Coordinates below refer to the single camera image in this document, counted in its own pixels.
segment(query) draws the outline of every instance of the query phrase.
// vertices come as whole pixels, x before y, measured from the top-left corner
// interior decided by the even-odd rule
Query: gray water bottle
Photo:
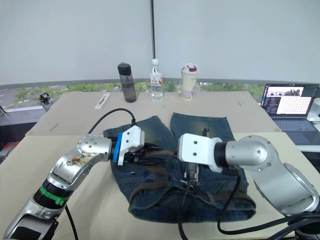
[[[118,65],[120,81],[122,85],[124,100],[128,103],[133,103],[137,100],[135,83],[131,73],[131,66],[127,63],[120,63]]]

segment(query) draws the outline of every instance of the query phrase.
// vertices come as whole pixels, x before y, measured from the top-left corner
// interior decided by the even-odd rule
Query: bottle cap
[[[128,63],[120,63],[118,65],[118,71],[120,75],[130,76],[131,75],[131,66]]]
[[[158,65],[159,64],[159,60],[156,59],[156,58],[152,59],[152,64],[153,65]]]

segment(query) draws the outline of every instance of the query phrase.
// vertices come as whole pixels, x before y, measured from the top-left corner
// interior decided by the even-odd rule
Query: black bottle cap
[[[122,62],[118,65],[118,71],[119,71],[120,75],[130,76],[131,75],[131,66],[127,63]]]

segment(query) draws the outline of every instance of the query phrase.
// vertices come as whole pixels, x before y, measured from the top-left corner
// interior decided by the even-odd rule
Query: plastic water bottle
[[[162,90],[163,77],[162,74],[158,70],[158,59],[152,59],[152,73],[150,75],[150,85],[151,85],[151,96],[152,101],[155,103],[159,103],[162,101],[164,94]]]

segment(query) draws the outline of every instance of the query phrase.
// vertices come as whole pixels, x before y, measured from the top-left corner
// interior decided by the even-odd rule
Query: jeans
[[[209,129],[209,137],[219,137],[222,141],[234,140],[226,118],[199,117],[174,113],[170,128],[157,116],[137,122],[145,133],[145,143],[156,144],[166,150],[177,151],[179,137],[184,133],[202,135],[202,129]],[[124,125],[103,132],[105,137],[116,137],[130,125]],[[138,219],[177,223],[178,210],[186,190],[184,172],[186,163],[171,156],[159,156],[166,160],[159,166],[132,165],[125,162],[118,166],[110,162],[112,173],[120,191],[129,201],[129,212]],[[216,222],[224,203],[232,192],[237,177],[212,172],[207,167],[199,166],[200,185],[193,186],[183,206],[182,222]],[[238,192],[247,196],[248,182],[244,171]],[[232,200],[223,217],[224,222],[241,221],[251,218],[256,206],[252,200],[239,197]]]

